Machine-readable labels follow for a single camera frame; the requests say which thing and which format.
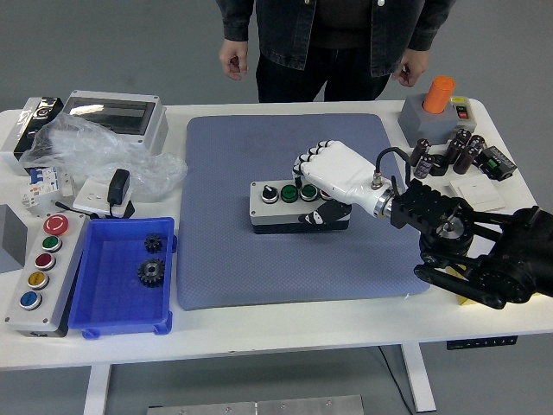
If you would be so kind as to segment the person's left hand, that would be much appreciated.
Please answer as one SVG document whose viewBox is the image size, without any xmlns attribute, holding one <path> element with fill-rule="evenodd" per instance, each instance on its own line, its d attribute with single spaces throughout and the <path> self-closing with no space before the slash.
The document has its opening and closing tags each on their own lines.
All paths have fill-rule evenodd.
<svg viewBox="0 0 553 415">
<path fill-rule="evenodd" d="M 429 66 L 429 51 L 418 51 L 407 48 L 392 74 L 392 79 L 401 86 L 413 87 Z"/>
</svg>

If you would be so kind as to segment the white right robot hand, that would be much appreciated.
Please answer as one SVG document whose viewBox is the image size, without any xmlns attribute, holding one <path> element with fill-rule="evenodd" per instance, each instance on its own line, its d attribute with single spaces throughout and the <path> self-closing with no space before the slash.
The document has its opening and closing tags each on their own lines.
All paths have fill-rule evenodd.
<svg viewBox="0 0 553 415">
<path fill-rule="evenodd" d="M 293 167 L 295 185 L 308 183 L 330 197 L 316 210 L 299 217 L 301 223 L 322 226 L 334 223 L 360 205 L 368 214 L 390 214 L 392 186 L 374 176 L 376 167 L 341 141 L 324 141 L 300 155 Z"/>
</svg>

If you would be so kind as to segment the person's right hand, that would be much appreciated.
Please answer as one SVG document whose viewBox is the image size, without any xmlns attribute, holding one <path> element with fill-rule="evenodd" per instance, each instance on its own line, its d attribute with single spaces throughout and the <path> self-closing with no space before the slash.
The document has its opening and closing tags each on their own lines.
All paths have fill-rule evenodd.
<svg viewBox="0 0 553 415">
<path fill-rule="evenodd" d="M 223 74 L 234 81 L 241 81 L 249 71 L 248 42 L 225 39 L 219 51 L 219 62 Z"/>
</svg>

